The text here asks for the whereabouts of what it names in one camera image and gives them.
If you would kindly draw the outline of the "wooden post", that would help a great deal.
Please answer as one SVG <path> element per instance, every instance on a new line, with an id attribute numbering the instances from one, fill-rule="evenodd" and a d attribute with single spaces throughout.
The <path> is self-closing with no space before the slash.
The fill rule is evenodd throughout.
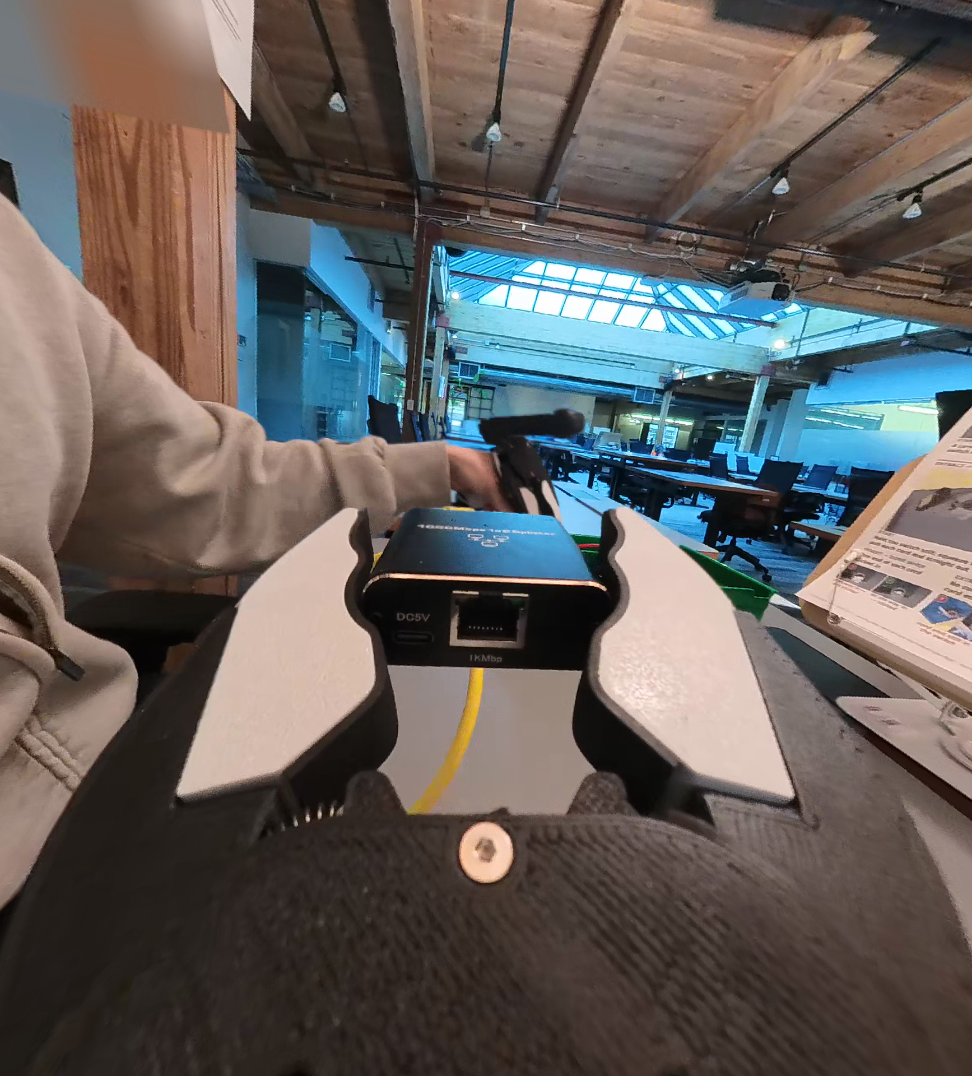
<path id="1" fill-rule="evenodd" d="M 235 104 L 225 132 L 72 107 L 83 283 L 192 397 L 237 405 Z"/>

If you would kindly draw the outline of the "green plastic bin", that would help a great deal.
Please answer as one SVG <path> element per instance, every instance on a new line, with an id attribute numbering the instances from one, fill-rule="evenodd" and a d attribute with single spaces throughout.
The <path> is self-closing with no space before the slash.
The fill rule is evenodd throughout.
<path id="1" fill-rule="evenodd" d="M 573 540 L 582 556 L 588 570 L 602 580 L 602 568 L 600 566 L 600 540 L 596 535 L 573 534 Z M 758 579 L 749 577 L 733 569 L 726 563 L 717 558 L 712 558 L 708 554 L 698 552 L 689 546 L 681 546 L 681 550 L 695 560 L 702 569 L 712 577 L 714 582 L 729 597 L 735 609 L 748 612 L 757 619 L 761 619 L 771 599 L 776 595 L 775 587 L 760 582 Z"/>

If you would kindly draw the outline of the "printed instruction sheet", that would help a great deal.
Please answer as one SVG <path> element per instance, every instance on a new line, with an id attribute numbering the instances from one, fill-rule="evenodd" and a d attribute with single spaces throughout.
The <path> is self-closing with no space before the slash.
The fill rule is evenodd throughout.
<path id="1" fill-rule="evenodd" d="M 972 420 L 826 580 L 830 615 L 972 679 Z"/>

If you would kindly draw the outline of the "person's left forearm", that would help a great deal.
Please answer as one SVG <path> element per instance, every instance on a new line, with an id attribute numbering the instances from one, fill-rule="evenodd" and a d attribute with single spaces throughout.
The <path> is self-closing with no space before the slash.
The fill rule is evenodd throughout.
<path id="1" fill-rule="evenodd" d="M 113 576 L 257 572 L 348 508 L 385 530 L 406 510 L 440 507 L 456 477 L 437 442 L 274 442 L 246 415 L 189 401 L 131 444 L 94 452 L 75 535 Z"/>

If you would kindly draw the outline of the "white ceiling projector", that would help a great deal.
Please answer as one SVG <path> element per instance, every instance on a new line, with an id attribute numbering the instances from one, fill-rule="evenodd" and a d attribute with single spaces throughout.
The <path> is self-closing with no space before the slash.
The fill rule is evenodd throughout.
<path id="1" fill-rule="evenodd" d="M 761 317 L 793 302 L 791 281 L 781 271 L 748 267 L 727 287 L 719 310 L 730 316 Z"/>

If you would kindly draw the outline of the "white paper notice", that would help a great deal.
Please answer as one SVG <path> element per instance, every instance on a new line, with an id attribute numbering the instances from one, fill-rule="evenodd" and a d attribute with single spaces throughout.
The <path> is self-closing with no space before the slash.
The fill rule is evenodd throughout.
<path id="1" fill-rule="evenodd" d="M 220 72 L 246 63 L 253 41 L 254 1 L 202 1 Z"/>

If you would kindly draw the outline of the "black ethernet splitter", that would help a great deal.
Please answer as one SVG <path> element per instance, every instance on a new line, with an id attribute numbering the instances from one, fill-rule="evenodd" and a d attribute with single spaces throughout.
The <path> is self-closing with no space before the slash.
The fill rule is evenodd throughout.
<path id="1" fill-rule="evenodd" d="M 360 606 L 390 665 L 583 669 L 608 589 L 552 516 L 413 509 Z"/>

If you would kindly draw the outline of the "wooden clipboard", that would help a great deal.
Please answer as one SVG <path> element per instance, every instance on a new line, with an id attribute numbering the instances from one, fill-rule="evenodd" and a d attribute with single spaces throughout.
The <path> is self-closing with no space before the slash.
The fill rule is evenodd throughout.
<path id="1" fill-rule="evenodd" d="M 828 633 L 972 712 L 972 405 L 799 593 Z"/>

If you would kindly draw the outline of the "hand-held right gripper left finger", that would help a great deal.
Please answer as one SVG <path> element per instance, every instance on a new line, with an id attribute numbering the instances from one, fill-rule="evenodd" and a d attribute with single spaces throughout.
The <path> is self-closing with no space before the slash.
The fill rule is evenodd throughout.
<path id="1" fill-rule="evenodd" d="M 177 796 L 274 791 L 336 805 L 398 737 L 378 629 L 360 609 L 374 564 L 364 510 L 343 510 L 239 599 Z"/>

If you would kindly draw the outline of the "person's left hand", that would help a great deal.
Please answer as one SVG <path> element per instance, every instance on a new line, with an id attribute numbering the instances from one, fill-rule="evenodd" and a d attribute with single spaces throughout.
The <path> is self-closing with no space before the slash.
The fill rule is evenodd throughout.
<path id="1" fill-rule="evenodd" d="M 451 444 L 445 445 L 445 451 L 450 489 L 463 502 L 476 510 L 511 510 L 504 496 L 492 454 Z"/>

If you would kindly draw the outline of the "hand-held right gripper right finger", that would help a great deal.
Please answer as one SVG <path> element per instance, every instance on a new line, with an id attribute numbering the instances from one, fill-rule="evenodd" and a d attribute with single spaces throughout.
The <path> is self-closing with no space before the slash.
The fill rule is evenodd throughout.
<path id="1" fill-rule="evenodd" d="M 602 518 L 612 611 L 578 686 L 578 748 L 638 815 L 706 815 L 708 795 L 789 808 L 795 789 L 732 601 L 632 510 Z"/>

